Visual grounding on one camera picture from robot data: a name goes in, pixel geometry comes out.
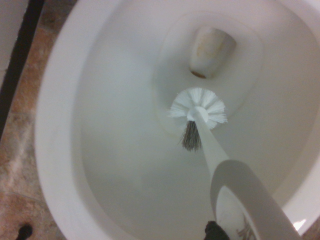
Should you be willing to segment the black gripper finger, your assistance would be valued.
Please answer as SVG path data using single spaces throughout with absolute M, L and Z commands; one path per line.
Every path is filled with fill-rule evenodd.
M 229 240 L 227 233 L 213 220 L 208 221 L 204 229 L 204 240 Z

